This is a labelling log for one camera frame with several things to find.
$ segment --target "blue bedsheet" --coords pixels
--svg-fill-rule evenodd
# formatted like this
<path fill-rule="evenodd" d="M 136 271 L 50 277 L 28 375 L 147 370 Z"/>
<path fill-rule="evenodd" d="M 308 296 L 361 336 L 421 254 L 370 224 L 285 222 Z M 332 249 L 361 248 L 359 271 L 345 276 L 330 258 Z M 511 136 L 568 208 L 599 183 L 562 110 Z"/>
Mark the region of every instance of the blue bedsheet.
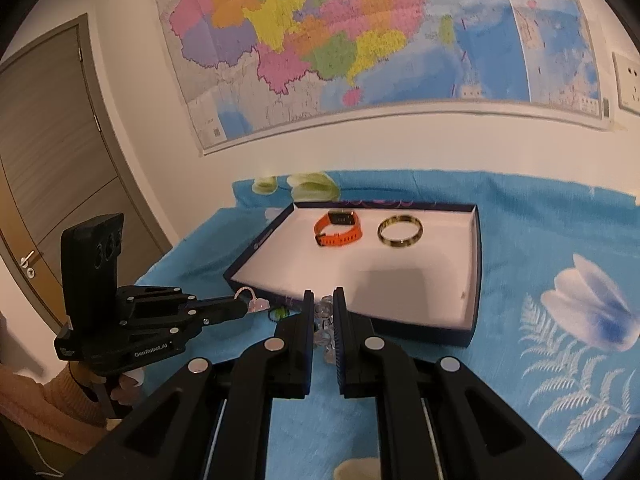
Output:
<path fill-rule="evenodd" d="M 640 424 L 640 209 L 622 193 L 491 173 L 355 171 L 244 181 L 143 276 L 199 298 L 230 293 L 224 270 L 296 200 L 476 203 L 482 292 L 469 348 L 401 342 L 433 360 L 458 356 L 588 480 L 604 478 Z M 155 389 L 195 356 L 237 357 L 273 334 L 264 313 L 207 328 L 185 354 L 149 366 Z M 330 479 L 343 460 L 376 456 L 374 403 L 338 394 L 316 351 L 305 400 L 273 405 L 267 478 Z"/>

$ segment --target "cable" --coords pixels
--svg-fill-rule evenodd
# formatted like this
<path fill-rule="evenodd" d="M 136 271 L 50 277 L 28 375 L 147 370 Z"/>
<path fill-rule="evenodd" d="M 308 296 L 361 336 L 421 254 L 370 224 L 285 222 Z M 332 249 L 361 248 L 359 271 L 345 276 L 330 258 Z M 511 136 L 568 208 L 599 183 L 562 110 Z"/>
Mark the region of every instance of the cable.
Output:
<path fill-rule="evenodd" d="M 27 428 L 25 428 L 23 426 L 23 424 L 20 422 L 20 420 L 18 421 L 18 424 L 20 424 L 21 428 L 27 432 L 27 436 L 29 437 L 29 440 L 31 440 L 31 443 L 33 444 L 33 447 L 36 450 L 36 453 L 38 454 L 38 456 L 40 457 L 40 460 L 42 460 L 42 463 L 47 466 L 49 469 L 51 469 L 52 471 L 54 471 L 54 473 L 47 473 L 47 472 L 37 472 L 36 475 L 46 475 L 46 476 L 53 476 L 55 478 L 62 478 L 64 476 L 64 473 L 62 471 L 58 471 L 55 467 L 52 467 L 49 465 L 49 463 L 47 463 L 46 460 L 44 460 L 44 457 L 42 456 L 42 453 L 40 452 L 40 449 L 38 448 L 36 441 L 33 439 L 33 437 L 31 436 L 31 433 L 29 432 L 29 430 L 27 430 Z"/>
<path fill-rule="evenodd" d="M 234 300 L 237 300 L 237 299 L 238 299 L 238 296 L 240 296 L 240 293 L 241 293 L 243 290 L 248 290 L 248 291 L 251 293 L 251 299 L 252 299 L 252 300 L 255 300 L 255 299 L 256 299 L 255 292 L 254 292 L 254 290 L 253 290 L 250 286 L 241 286 L 241 287 L 238 289 L 238 291 L 236 292 L 236 295 L 234 296 Z"/>

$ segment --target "power outlet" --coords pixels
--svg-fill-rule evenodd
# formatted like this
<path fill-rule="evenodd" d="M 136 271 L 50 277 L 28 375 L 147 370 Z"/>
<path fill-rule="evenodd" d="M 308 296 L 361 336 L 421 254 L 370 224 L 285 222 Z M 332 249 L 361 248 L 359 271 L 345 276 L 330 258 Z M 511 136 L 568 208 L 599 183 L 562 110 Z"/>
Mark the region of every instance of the power outlet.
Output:
<path fill-rule="evenodd" d="M 640 63 L 613 53 L 620 108 L 640 115 Z"/>

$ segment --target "sleeve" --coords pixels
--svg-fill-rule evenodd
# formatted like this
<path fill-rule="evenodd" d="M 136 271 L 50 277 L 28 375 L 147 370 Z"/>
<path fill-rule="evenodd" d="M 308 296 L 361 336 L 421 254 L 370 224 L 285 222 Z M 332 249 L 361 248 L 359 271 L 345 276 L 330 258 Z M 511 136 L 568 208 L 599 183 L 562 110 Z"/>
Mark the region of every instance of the sleeve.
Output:
<path fill-rule="evenodd" d="M 92 402 L 82 388 L 74 381 L 69 366 L 42 385 L 44 399 L 61 412 L 85 424 L 104 428 L 106 420 L 98 402 Z"/>
<path fill-rule="evenodd" d="M 0 364 L 0 414 L 82 454 L 106 434 L 98 404 L 84 395 L 68 367 L 49 383 L 39 384 Z"/>

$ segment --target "ring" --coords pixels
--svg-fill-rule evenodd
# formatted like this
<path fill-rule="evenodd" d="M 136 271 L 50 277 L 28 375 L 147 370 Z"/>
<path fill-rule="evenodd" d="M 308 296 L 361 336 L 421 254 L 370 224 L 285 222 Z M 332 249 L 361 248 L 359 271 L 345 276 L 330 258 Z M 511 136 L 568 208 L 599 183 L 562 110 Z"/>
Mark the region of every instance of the ring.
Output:
<path fill-rule="evenodd" d="M 384 231 L 390 225 L 399 224 L 400 222 L 409 222 L 411 224 L 417 225 L 418 232 L 412 237 L 402 238 L 401 240 L 391 240 L 390 238 L 385 238 L 382 234 L 382 231 Z M 422 238 L 423 231 L 424 229 L 422 228 L 422 224 L 415 216 L 397 215 L 387 218 L 382 222 L 382 224 L 378 226 L 378 238 L 383 244 L 388 245 L 389 247 L 409 247 L 415 244 L 420 238 Z"/>

